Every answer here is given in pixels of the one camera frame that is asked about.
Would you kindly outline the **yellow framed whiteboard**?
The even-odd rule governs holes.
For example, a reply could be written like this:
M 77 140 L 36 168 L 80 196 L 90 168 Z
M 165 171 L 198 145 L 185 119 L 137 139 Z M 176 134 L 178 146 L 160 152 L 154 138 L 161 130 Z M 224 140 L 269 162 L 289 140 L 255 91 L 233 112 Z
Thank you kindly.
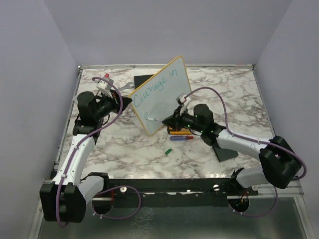
M 134 90 L 129 97 L 133 100 L 133 110 L 144 130 L 148 135 L 153 135 L 162 127 L 162 123 L 146 118 L 167 118 L 178 107 L 176 98 L 190 92 L 184 59 L 178 56 Z

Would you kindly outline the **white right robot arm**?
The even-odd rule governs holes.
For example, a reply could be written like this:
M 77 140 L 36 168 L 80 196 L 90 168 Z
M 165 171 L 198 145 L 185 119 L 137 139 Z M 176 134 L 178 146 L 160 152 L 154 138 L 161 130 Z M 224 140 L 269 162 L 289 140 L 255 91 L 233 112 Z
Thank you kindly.
M 235 195 L 261 184 L 285 189 L 302 167 L 282 137 L 258 140 L 246 135 L 235 136 L 229 133 L 226 127 L 215 123 L 213 112 L 206 104 L 196 105 L 193 114 L 179 106 L 171 116 L 163 120 L 163 124 L 177 131 L 183 128 L 196 131 L 209 146 L 233 150 L 258 159 L 259 166 L 239 169 L 232 174 L 233 180 L 229 182 L 229 189 Z

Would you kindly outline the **white green whiteboard marker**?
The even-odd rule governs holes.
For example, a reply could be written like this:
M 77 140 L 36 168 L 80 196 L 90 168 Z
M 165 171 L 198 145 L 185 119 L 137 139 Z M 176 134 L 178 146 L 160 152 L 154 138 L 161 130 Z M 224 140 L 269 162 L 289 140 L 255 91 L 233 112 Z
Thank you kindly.
M 160 119 L 154 119 L 154 118 L 146 118 L 147 120 L 151 120 L 151 121 L 158 121 L 158 122 L 162 122 L 162 120 Z

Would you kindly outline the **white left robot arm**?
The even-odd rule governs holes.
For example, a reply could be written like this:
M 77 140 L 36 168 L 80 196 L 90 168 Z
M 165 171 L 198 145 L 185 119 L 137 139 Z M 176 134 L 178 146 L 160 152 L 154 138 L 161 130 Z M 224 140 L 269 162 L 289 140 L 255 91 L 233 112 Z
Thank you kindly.
M 110 113 L 119 116 L 132 102 L 129 97 L 120 97 L 115 90 L 110 93 L 109 96 L 96 96 L 85 91 L 75 96 L 79 114 L 73 127 L 69 152 L 51 183 L 44 183 L 39 191 L 46 221 L 80 223 L 93 197 L 109 193 L 107 173 L 89 173 L 84 179 L 81 175 L 100 130 L 104 128 L 102 119 Z

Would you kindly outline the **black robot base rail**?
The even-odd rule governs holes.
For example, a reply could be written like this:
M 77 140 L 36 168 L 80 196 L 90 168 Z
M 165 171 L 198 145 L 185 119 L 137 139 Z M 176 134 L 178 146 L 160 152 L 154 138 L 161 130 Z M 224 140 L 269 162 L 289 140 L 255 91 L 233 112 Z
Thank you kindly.
M 98 207 L 226 207 L 229 198 L 258 195 L 252 188 L 245 189 L 229 178 L 104 179 L 103 182 L 100 195 L 93 198 Z

